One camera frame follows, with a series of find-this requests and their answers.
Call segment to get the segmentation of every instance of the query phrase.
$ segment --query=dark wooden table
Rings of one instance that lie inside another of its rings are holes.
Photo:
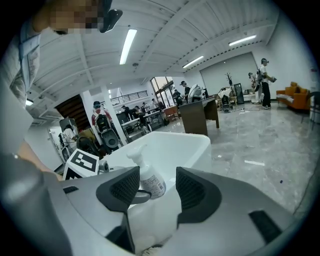
[[[186,134],[203,134],[208,136],[206,120],[215,121],[219,128],[216,100],[211,97],[179,107]]]

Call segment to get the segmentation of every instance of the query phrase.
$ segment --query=ceiling light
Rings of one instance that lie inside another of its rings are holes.
[[[120,65],[123,65],[127,61],[127,57],[130,51],[130,47],[132,42],[134,41],[134,38],[136,36],[137,31],[135,29],[129,29],[128,34],[126,35],[126,39],[124,42],[124,46],[122,49],[122,54],[120,58]]]
[[[183,68],[185,69],[186,67],[190,66],[192,63],[195,63],[196,61],[198,61],[198,60],[200,60],[200,59],[202,59],[202,58],[203,58],[203,56],[201,56],[201,57],[199,57],[199,58],[196,58],[195,60],[189,62],[187,65],[184,65]]]
[[[256,36],[257,36],[257,35],[255,34],[255,35],[252,35],[252,36],[249,36],[249,37],[240,39],[240,40],[238,40],[238,41],[230,42],[230,43],[229,43],[229,46],[233,46],[233,45],[235,45],[235,44],[239,44],[239,43],[241,43],[241,42],[244,42],[244,41],[247,41],[247,40],[250,40],[250,39],[254,39],[254,38],[256,38]]]
[[[26,101],[25,101],[25,104],[26,104],[27,106],[31,106],[33,103],[34,103],[34,101],[31,100],[31,99],[26,99]]]

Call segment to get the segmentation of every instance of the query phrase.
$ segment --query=spray bottle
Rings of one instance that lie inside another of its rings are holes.
[[[155,199],[165,194],[166,183],[161,174],[150,163],[144,161],[141,153],[146,146],[147,144],[143,144],[138,148],[134,148],[126,156],[140,167],[141,188],[151,193],[151,199]]]

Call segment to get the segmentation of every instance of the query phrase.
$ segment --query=glass door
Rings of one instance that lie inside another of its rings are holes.
[[[165,95],[166,95],[166,97],[167,97],[167,100],[168,100],[168,102],[169,102],[169,105],[170,105],[171,107],[174,106],[174,105],[175,105],[175,102],[174,102],[174,99],[172,98],[171,91],[170,91],[169,88],[165,90]]]
[[[163,98],[165,107],[166,107],[166,108],[169,108],[169,107],[170,107],[170,104],[169,104],[169,102],[168,102],[166,93],[165,93],[164,91],[161,92],[161,96],[162,96],[162,98]]]

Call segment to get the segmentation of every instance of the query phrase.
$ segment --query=gray tiled floor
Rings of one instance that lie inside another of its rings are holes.
[[[219,112],[220,128],[207,121],[216,174],[248,182],[293,213],[302,200],[320,155],[319,126],[311,131],[301,113],[271,103],[265,110],[247,103],[247,111]],[[158,129],[184,133],[182,119]],[[263,163],[256,165],[246,161]]]

